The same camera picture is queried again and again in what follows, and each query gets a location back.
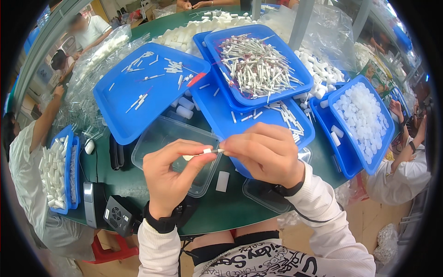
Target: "floor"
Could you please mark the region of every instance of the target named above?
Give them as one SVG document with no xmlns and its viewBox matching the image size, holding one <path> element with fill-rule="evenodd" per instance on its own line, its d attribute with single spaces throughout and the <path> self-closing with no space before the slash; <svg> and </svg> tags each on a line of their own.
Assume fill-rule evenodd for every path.
<svg viewBox="0 0 443 277">
<path fill-rule="evenodd" d="M 398 226 L 401 218 L 407 216 L 411 209 L 412 202 L 407 202 L 400 206 L 387 206 L 376 203 L 370 199 L 352 204 L 346 208 L 349 229 L 357 242 L 366 246 L 369 253 L 377 247 L 377 233 L 384 226 L 394 223 Z M 309 247 L 309 237 L 313 231 L 303 223 L 295 226 L 288 226 L 280 231 L 283 245 L 313 254 Z M 99 234 L 103 249 L 118 250 L 118 244 L 111 233 L 101 231 Z M 130 246 L 138 245 L 137 236 L 127 238 Z M 77 261 L 85 277 L 114 277 L 114 276 L 137 276 L 140 261 L 138 256 L 133 256 L 124 260 L 111 261 L 104 264 L 93 265 L 82 261 Z M 190 277 L 193 273 L 193 263 L 191 257 L 183 254 L 181 256 L 182 276 Z"/>
</svg>

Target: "black power supply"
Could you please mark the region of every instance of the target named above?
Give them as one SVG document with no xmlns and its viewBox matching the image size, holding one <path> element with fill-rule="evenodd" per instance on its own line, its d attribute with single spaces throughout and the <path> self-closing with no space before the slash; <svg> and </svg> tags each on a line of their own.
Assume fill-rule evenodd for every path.
<svg viewBox="0 0 443 277">
<path fill-rule="evenodd" d="M 128 198 L 112 195 L 103 218 L 120 236 L 127 237 L 138 230 L 143 216 L 142 211 Z"/>
</svg>

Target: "red stool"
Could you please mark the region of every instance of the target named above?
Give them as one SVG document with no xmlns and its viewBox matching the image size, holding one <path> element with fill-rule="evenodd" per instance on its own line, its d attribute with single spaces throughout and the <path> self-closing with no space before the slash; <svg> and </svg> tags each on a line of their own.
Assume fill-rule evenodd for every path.
<svg viewBox="0 0 443 277">
<path fill-rule="evenodd" d="M 118 245 L 120 245 L 120 251 L 112 251 L 111 249 L 103 249 L 98 239 L 98 236 L 94 237 L 94 242 L 92 243 L 92 250 L 95 255 L 95 261 L 84 261 L 90 264 L 101 264 L 104 262 L 123 260 L 134 255 L 139 254 L 139 249 L 137 246 L 129 248 L 126 240 L 118 234 L 115 235 Z"/>
<path fill-rule="evenodd" d="M 289 0 L 277 0 L 277 5 L 283 5 L 288 7 L 289 6 Z"/>
</svg>

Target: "black hair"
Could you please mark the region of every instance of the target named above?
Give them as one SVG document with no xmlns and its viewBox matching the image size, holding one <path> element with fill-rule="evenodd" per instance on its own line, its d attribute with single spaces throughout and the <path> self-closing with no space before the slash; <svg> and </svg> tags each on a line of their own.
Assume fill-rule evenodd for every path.
<svg viewBox="0 0 443 277">
<path fill-rule="evenodd" d="M 65 67 L 66 59 L 68 57 L 66 56 L 65 52 L 63 52 L 62 49 L 58 49 L 57 52 L 54 54 L 51 60 L 51 67 L 54 70 L 62 70 Z"/>
<path fill-rule="evenodd" d="M 9 146 L 12 141 L 16 138 L 14 134 L 14 123 L 15 120 L 13 112 L 6 113 L 1 120 L 1 139 L 3 147 L 6 151 L 6 161 L 9 162 Z"/>
<path fill-rule="evenodd" d="M 57 6 L 62 0 L 49 0 L 49 8 Z"/>
<path fill-rule="evenodd" d="M 69 27 L 72 27 L 74 24 L 76 24 L 78 21 L 80 21 L 83 18 L 81 13 L 78 13 L 76 15 L 74 15 L 71 19 L 71 21 L 69 22 Z"/>
</svg>

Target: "child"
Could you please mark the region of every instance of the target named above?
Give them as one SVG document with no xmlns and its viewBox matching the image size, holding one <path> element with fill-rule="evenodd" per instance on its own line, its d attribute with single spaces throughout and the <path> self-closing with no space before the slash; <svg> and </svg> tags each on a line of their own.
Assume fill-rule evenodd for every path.
<svg viewBox="0 0 443 277">
<path fill-rule="evenodd" d="M 61 83 L 65 80 L 66 76 L 71 73 L 75 65 L 75 59 L 71 56 L 66 56 L 63 50 L 58 49 L 51 60 L 52 68 L 60 75 L 58 81 Z"/>
</svg>

